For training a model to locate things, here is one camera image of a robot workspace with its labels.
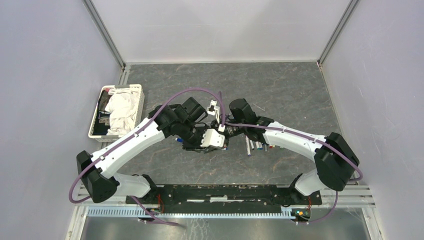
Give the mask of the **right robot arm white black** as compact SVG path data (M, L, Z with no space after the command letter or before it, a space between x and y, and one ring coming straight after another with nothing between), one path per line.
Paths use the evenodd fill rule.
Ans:
M314 170L300 174L292 182L288 196L293 203L302 204L309 195L325 188L341 192L355 180L360 162L340 134L317 135L286 127L256 115L244 98L233 100L229 110L232 117L226 128L233 134L242 132L249 140L287 149L314 162Z

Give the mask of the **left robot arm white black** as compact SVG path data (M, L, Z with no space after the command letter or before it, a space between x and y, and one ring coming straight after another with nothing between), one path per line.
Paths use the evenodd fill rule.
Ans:
M206 116L206 109L193 97L182 104L158 105L138 126L109 146L93 153L86 150L78 153L77 179L88 192L80 202L102 203L112 196L135 196L145 204L153 203L157 190L147 177L125 175L118 170L169 136L178 136L189 148L203 150L201 143L207 126L196 125Z

